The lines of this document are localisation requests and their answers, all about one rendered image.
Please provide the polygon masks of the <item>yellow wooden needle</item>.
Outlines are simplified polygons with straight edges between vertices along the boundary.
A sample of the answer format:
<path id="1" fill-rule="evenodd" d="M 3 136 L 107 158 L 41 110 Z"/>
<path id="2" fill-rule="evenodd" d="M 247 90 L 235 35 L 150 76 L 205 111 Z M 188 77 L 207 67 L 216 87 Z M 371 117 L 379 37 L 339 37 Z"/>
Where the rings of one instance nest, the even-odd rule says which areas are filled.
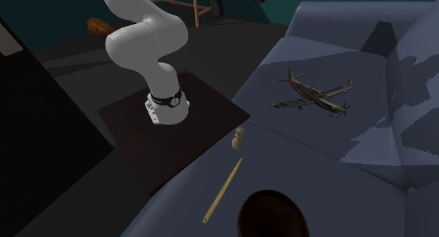
<path id="1" fill-rule="evenodd" d="M 206 212 L 204 218 L 203 218 L 203 223 L 207 223 L 209 221 L 209 219 L 211 218 L 213 212 L 215 211 L 216 207 L 218 206 L 218 204 L 220 203 L 223 195 L 225 194 L 226 190 L 228 189 L 232 179 L 234 178 L 238 168 L 240 167 L 240 164 L 242 162 L 243 158 L 240 158 L 239 161 L 236 163 L 235 167 L 233 168 L 233 170 L 231 171 L 230 175 L 228 176 L 227 180 L 225 181 L 224 185 L 222 186 L 222 188 L 220 189 L 219 193 L 217 194 L 216 198 L 214 199 L 212 205 L 209 207 L 208 211 Z"/>

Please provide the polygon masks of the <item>dark brown round bowl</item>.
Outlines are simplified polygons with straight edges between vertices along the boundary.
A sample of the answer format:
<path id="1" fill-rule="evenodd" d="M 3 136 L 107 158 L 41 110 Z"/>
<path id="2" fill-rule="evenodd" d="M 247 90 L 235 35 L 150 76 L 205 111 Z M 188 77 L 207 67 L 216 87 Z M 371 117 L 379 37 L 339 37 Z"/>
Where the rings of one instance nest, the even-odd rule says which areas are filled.
<path id="1" fill-rule="evenodd" d="M 305 216 L 285 194 L 259 190 L 242 204 L 237 219 L 238 237 L 310 237 Z"/>

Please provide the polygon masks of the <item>wooden frame stand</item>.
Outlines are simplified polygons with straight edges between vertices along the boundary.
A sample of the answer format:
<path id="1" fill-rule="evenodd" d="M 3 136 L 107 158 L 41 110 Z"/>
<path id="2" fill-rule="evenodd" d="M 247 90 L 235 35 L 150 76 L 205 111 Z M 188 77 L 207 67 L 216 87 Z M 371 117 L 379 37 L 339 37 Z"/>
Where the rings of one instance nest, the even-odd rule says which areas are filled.
<path id="1" fill-rule="evenodd" d="M 187 6 L 193 9 L 195 26 L 200 27 L 200 17 L 206 13 L 211 12 L 212 8 L 209 6 L 202 6 L 198 4 L 198 0 L 193 0 L 192 3 L 177 1 L 177 0 L 152 0 L 153 3 L 165 2 L 174 5 Z"/>

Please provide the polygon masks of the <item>dark robot stand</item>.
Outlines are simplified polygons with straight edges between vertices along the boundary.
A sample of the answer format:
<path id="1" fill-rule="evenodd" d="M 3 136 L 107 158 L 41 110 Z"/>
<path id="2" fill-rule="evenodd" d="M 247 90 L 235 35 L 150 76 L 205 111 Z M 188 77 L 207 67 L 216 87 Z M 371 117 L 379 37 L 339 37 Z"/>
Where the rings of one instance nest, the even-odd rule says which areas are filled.
<path id="1" fill-rule="evenodd" d="M 179 124 L 153 124 L 144 105 L 147 88 L 98 112 L 150 196 L 250 117 L 189 71 L 178 79 L 190 103 Z"/>

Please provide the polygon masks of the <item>blue-grey sofa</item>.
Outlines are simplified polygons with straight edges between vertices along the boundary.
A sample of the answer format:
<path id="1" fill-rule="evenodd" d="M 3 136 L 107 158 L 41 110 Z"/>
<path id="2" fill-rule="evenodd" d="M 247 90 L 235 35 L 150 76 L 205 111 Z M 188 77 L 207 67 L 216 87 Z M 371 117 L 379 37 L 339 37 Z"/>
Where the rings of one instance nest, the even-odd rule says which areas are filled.
<path id="1" fill-rule="evenodd" d="M 288 66 L 320 91 L 350 79 L 332 98 L 346 115 L 268 105 L 302 98 L 275 82 Z M 243 148 L 218 141 L 121 237 L 238 237 L 238 212 L 262 189 L 293 200 L 310 237 L 439 237 L 439 0 L 303 2 L 233 101 L 250 115 Z"/>

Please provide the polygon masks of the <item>black cabinet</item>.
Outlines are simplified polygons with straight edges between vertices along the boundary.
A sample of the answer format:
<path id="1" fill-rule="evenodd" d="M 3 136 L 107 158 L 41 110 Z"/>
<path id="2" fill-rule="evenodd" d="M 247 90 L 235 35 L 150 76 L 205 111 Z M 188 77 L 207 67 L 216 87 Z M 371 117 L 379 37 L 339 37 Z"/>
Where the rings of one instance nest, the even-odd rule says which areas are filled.
<path id="1" fill-rule="evenodd" d="M 112 151 L 0 18 L 0 237 L 15 237 Z"/>

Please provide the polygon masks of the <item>dark toy airplane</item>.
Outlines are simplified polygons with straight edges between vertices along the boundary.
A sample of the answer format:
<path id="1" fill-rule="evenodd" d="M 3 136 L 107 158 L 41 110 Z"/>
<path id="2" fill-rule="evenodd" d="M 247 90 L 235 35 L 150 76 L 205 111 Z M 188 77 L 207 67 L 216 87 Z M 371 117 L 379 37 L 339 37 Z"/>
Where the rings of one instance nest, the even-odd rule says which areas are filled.
<path id="1" fill-rule="evenodd" d="M 337 117 L 340 117 L 341 114 L 346 115 L 347 109 L 350 106 L 346 106 L 346 103 L 341 105 L 335 102 L 332 98 L 341 93 L 347 94 L 349 90 L 355 88 L 355 85 L 350 79 L 346 85 L 342 85 L 328 91 L 320 91 L 317 88 L 301 82 L 298 78 L 302 77 L 302 75 L 303 74 L 295 75 L 291 67 L 288 66 L 288 78 L 275 80 L 275 82 L 288 82 L 294 88 L 294 90 L 302 96 L 302 98 L 280 103 L 268 103 L 268 105 L 276 109 L 297 107 L 299 110 L 303 110 L 304 105 L 314 104 L 329 111 L 330 117 L 332 117 L 334 113 L 338 115 Z"/>

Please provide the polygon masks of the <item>beige chess piece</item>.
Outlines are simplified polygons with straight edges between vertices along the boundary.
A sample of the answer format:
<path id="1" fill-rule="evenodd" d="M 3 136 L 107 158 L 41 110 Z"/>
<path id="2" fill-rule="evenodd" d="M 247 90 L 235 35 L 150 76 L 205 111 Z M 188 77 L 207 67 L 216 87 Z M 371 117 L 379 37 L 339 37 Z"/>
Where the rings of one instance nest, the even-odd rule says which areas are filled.
<path id="1" fill-rule="evenodd" d="M 243 148 L 243 145 L 244 145 L 243 135 L 244 135 L 244 128 L 237 127 L 235 130 L 234 138 L 232 139 L 232 142 L 231 142 L 232 148 L 234 148 L 236 150 L 241 150 Z"/>

